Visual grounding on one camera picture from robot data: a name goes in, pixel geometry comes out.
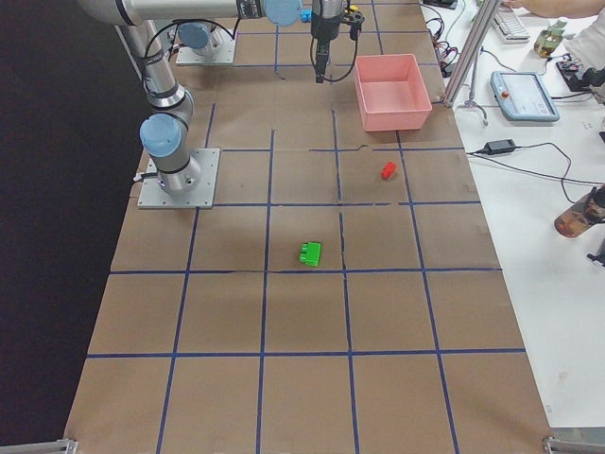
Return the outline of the pink plastic box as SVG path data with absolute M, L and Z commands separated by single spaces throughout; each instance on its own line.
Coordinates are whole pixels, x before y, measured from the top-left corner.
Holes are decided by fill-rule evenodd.
M 432 111 L 412 54 L 358 57 L 354 87 L 363 130 L 367 132 L 417 131 Z

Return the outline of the red toy block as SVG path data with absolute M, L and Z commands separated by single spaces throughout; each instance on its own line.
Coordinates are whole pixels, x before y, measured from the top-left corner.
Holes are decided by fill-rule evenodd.
M 388 181 L 397 170 L 397 165 L 393 162 L 387 162 L 381 169 L 380 176 L 383 181 Z

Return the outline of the green toy block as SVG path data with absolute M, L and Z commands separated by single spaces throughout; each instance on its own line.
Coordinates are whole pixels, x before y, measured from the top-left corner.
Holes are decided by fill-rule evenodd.
M 321 250 L 320 242 L 304 242 L 299 252 L 299 261 L 306 266 L 316 268 L 320 263 Z

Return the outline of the white keyboard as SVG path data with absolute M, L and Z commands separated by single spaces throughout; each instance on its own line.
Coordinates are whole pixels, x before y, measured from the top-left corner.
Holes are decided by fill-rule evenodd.
M 493 16 L 493 29 L 504 44 L 526 44 L 530 35 L 510 9 L 499 9 Z

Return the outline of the teach pendant tablet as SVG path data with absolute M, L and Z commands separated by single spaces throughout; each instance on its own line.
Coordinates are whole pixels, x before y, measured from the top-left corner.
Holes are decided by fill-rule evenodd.
M 560 119 L 554 100 L 537 73 L 494 71 L 490 84 L 509 121 L 554 123 Z

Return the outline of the black power adapter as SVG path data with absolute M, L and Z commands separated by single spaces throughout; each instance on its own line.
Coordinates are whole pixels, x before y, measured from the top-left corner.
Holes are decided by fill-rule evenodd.
M 512 139 L 495 140 L 485 144 L 484 151 L 487 155 L 512 153 L 516 149 L 516 144 Z

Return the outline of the brown glass bottle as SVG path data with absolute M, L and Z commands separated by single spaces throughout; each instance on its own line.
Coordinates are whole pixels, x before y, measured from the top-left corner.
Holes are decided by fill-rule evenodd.
M 604 222 L 604 186 L 592 190 L 554 220 L 556 231 L 566 237 L 578 237 Z

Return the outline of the aluminium frame post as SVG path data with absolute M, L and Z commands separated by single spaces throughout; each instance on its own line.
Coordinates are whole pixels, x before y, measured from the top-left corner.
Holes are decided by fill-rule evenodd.
M 479 48 L 486 37 L 488 28 L 499 5 L 500 2 L 498 0 L 485 0 L 475 15 L 475 21 L 470 28 L 470 32 L 459 55 L 458 64 L 443 95 L 442 100 L 447 107 L 454 105 L 462 84 L 476 60 Z

